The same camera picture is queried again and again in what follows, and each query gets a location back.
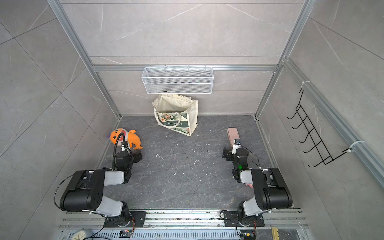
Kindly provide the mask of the floral canvas tote bag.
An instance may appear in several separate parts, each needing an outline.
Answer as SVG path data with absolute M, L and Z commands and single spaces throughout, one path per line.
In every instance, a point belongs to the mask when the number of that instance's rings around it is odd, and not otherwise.
M 159 95 L 154 102 L 158 125 L 190 137 L 198 125 L 198 100 L 178 94 Z

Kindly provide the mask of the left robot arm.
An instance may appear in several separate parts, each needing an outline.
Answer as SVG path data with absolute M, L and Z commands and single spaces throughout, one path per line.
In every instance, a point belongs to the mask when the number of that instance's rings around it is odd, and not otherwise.
M 106 197 L 104 187 L 129 182 L 133 165 L 143 159 L 141 139 L 135 130 L 119 128 L 110 134 L 110 140 L 114 144 L 112 167 L 76 171 L 67 177 L 70 181 L 60 202 L 54 201 L 58 209 L 64 212 L 88 212 L 105 218 L 131 218 L 128 205 Z

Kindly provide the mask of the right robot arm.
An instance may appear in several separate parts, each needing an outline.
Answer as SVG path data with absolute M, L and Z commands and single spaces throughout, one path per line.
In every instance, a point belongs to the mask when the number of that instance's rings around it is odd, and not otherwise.
M 251 185 L 254 197 L 240 203 L 237 215 L 242 220 L 246 217 L 260 216 L 271 210 L 291 208 L 293 198 L 278 168 L 251 169 L 248 166 L 249 151 L 243 147 L 235 151 L 224 148 L 222 158 L 232 162 L 233 178 L 241 184 Z

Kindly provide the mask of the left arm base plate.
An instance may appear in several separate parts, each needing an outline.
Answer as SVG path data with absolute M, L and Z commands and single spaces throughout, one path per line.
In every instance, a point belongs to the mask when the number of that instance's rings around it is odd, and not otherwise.
M 133 211 L 129 216 L 107 217 L 103 227 L 105 228 L 142 228 L 146 220 L 145 211 Z

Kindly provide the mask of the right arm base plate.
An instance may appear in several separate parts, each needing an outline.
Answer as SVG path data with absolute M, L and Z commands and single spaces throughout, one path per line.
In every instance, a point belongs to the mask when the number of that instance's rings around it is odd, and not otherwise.
M 220 218 L 224 221 L 226 227 L 264 227 L 264 219 L 262 215 L 259 216 L 243 216 L 237 211 L 222 210 Z

